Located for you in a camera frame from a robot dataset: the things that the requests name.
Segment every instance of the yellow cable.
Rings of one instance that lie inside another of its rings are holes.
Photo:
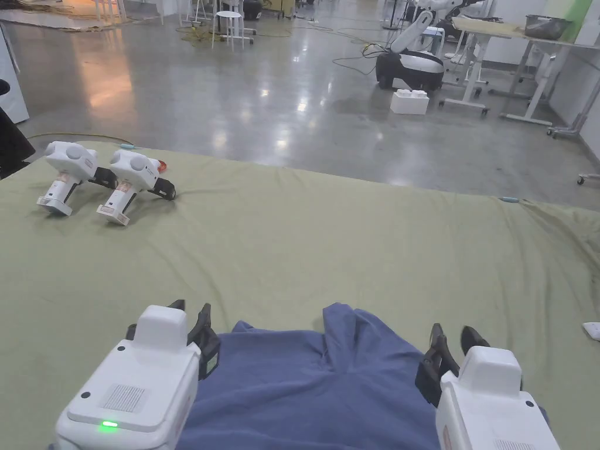
[[[53,134],[67,134],[69,136],[106,137],[108,139],[121,140],[121,141],[123,141],[123,142],[125,142],[126,144],[129,144],[129,145],[134,145],[133,142],[129,142],[127,139],[123,139],[122,137],[108,136],[106,134],[92,134],[92,133],[40,133],[40,134],[34,134],[33,136],[29,136],[27,139],[33,139],[35,137],[40,137],[40,136],[50,136],[50,135],[53,135]]]

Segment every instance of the desk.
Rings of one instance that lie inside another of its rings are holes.
[[[103,167],[119,148],[82,144]],[[563,449],[598,447],[600,344],[581,328],[600,321],[598,212],[139,151],[178,196],[141,193],[127,227],[96,214],[109,193],[91,183],[50,217],[35,204],[56,177],[44,160],[0,181],[2,448],[46,449],[127,326],[178,298],[190,328],[210,302],[217,332],[320,329],[343,302],[420,350],[442,321],[455,356],[471,325],[516,354]]]
[[[467,59],[465,60],[465,68],[467,70],[470,65],[470,62],[473,60],[473,52],[475,50],[476,43],[479,43],[480,51],[479,51],[479,54],[477,55],[477,58],[475,59],[473,71],[469,78],[469,82],[467,84],[467,89],[464,93],[463,100],[457,101],[457,100],[452,100],[452,99],[446,99],[446,100],[442,100],[442,102],[458,103],[458,104],[463,104],[465,106],[477,107],[477,108],[481,108],[482,112],[484,114],[487,113],[487,107],[484,104],[470,102],[471,97],[473,95],[473,89],[475,86],[477,73],[479,72],[479,69],[481,68],[481,63],[483,62],[485,51],[487,49],[487,44],[490,41],[490,38],[492,38],[492,37],[499,37],[499,38],[504,38],[504,39],[522,38],[522,39],[526,39],[528,41],[527,49],[525,50],[525,53],[523,54],[523,57],[521,58],[521,61],[519,63],[517,72],[515,73],[515,75],[512,79],[511,88],[509,89],[509,91],[506,91],[506,92],[494,90],[491,93],[506,96],[506,101],[505,101],[502,111],[500,113],[501,117],[504,117],[507,119],[519,120],[519,121],[523,121],[523,122],[529,122],[529,123],[533,123],[533,124],[539,124],[539,125],[545,125],[545,126],[552,125],[552,122],[534,119],[533,113],[535,112],[535,109],[537,108],[537,106],[539,104],[539,101],[542,97],[542,94],[544,93],[544,89],[546,88],[550,77],[553,75],[555,70],[557,70],[557,67],[560,68],[562,66],[562,64],[566,60],[566,57],[567,57],[570,49],[573,47],[596,49],[596,50],[600,49],[600,47],[598,47],[598,46],[581,46],[581,45],[571,44],[568,42],[551,41],[548,39],[537,39],[537,38],[528,37],[528,36],[525,36],[523,28],[519,27],[518,25],[514,25],[514,24],[510,24],[510,23],[494,23],[494,22],[488,22],[485,20],[469,19],[466,17],[454,17],[454,18],[452,18],[452,23],[455,26],[455,28],[462,30],[462,31],[472,33],[475,36],[475,39],[473,40],[472,48],[469,49],[469,52],[467,54]],[[534,45],[536,45],[538,48],[540,48],[540,50],[542,50],[544,53],[546,53],[547,55],[550,56],[550,63],[548,64],[548,66],[544,70],[544,73],[542,74],[542,79],[538,83],[538,87],[537,87],[534,95],[531,97],[529,108],[527,109],[527,112],[525,113],[525,115],[518,116],[515,114],[510,114],[510,113],[508,113],[508,107],[510,105],[512,98],[529,98],[528,95],[516,93],[516,90],[517,90],[518,81],[521,78],[521,76],[523,75],[523,70],[525,69],[527,60],[529,58],[529,55],[530,55],[531,50],[533,49]]]

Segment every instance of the white label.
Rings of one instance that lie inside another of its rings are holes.
[[[206,363],[206,373],[210,373],[212,369],[217,365],[217,358],[219,354],[217,353]]]
[[[122,192],[127,192],[129,189],[131,189],[131,183],[129,183],[127,181],[121,181],[119,183],[119,185],[116,187],[116,190],[122,191]]]

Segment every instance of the concrete floor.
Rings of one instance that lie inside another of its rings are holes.
[[[299,14],[385,39],[379,10],[375,0],[320,0]],[[211,51],[210,42],[181,40],[174,18],[86,33],[8,25],[31,116],[20,128],[26,136],[101,133],[146,147],[600,210],[600,185],[575,183],[594,170],[585,148],[552,140],[544,127],[499,119],[500,99],[482,96],[491,106],[487,119],[459,106],[438,109],[436,101],[427,116],[394,115],[392,92],[376,86],[374,73],[331,62],[359,56],[360,44],[302,19],[265,15],[256,27],[291,37],[257,36],[232,53],[225,43]],[[374,59],[342,63],[368,71]],[[494,87],[510,80],[495,71],[484,76]],[[461,93],[443,88],[437,96]],[[516,112],[525,108],[513,104]],[[59,138],[33,142],[41,149]]]

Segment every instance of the white foam box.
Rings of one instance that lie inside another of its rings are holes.
[[[428,105],[429,97],[425,91],[398,89],[389,108],[396,114],[425,114]]]

